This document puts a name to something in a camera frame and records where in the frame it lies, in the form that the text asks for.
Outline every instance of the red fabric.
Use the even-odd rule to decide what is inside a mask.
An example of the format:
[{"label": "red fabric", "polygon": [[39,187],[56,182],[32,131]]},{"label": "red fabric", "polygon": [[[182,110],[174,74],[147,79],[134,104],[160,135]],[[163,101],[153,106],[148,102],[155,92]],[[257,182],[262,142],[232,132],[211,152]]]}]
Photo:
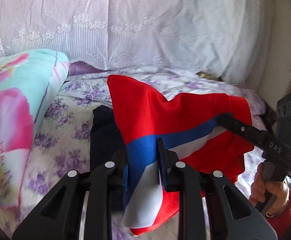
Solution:
[{"label": "red fabric", "polygon": [[285,211],[274,218],[267,218],[267,221],[276,231],[278,237],[281,237],[289,229],[291,226],[291,190],[289,193],[289,203]]},{"label": "red fabric", "polygon": [[[115,120],[126,145],[147,135],[190,130],[222,113],[231,113],[234,118],[252,124],[250,109],[244,98],[226,94],[181,93],[167,101],[153,87],[130,77],[110,75],[107,83]],[[238,175],[244,172],[243,154],[253,148],[252,143],[225,131],[183,161],[205,173],[220,170],[234,183]],[[131,231],[140,235],[154,230],[178,210],[179,194],[164,191],[164,201],[154,224]]]}]

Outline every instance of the black cloth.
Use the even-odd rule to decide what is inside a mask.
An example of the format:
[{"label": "black cloth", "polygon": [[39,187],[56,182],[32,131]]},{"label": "black cloth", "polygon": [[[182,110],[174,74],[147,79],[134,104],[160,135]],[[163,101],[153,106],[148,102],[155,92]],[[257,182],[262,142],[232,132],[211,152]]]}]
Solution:
[{"label": "black cloth", "polygon": [[[113,110],[99,106],[93,110],[93,126],[90,143],[90,170],[94,171],[99,165],[111,160],[117,151],[124,151],[126,146],[121,132],[114,120]],[[111,193],[111,210],[123,210],[123,193]]]}]

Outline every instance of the floral bed sheet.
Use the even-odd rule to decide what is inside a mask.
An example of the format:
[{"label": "floral bed sheet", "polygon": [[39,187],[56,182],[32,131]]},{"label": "floral bed sheet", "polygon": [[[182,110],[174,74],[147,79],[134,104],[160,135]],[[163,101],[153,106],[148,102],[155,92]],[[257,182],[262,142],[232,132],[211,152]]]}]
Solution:
[{"label": "floral bed sheet", "polygon": [[[0,227],[10,238],[16,227],[68,170],[89,171],[92,110],[102,104],[111,106],[106,85],[110,74],[124,74],[145,82],[155,87],[168,100],[182,92],[227,93],[244,97],[250,106],[253,125],[258,129],[265,129],[258,116],[264,114],[265,105],[252,90],[202,79],[186,70],[131,67],[68,77],[36,134],[23,176],[20,207],[0,209]],[[255,148],[244,156],[246,170],[239,176],[236,186],[246,197],[250,195],[257,165],[263,161],[261,154],[262,151]],[[84,217],[83,210],[81,225],[84,225]],[[156,234],[162,234],[160,239],[176,239],[177,220],[175,217],[166,225],[140,238],[157,239]],[[112,234],[114,240],[132,239],[121,223],[120,214],[115,214],[112,218]]]}]

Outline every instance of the floral pillow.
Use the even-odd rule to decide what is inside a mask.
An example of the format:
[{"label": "floral pillow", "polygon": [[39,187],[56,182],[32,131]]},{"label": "floral pillow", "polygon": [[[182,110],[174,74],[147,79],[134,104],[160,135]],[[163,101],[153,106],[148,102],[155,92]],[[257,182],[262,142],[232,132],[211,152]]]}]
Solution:
[{"label": "floral pillow", "polygon": [[66,55],[49,49],[0,58],[1,208],[19,206],[32,141],[68,71]]}]

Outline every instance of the red sleeve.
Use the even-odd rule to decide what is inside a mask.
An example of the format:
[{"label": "red sleeve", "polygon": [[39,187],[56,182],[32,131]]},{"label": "red sleeve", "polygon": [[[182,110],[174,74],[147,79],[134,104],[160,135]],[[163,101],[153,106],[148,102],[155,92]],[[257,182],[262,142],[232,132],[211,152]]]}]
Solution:
[{"label": "red sleeve", "polygon": [[285,211],[273,218],[267,218],[269,224],[277,232],[278,237],[281,237],[291,226],[291,190],[289,193],[289,203]]}]

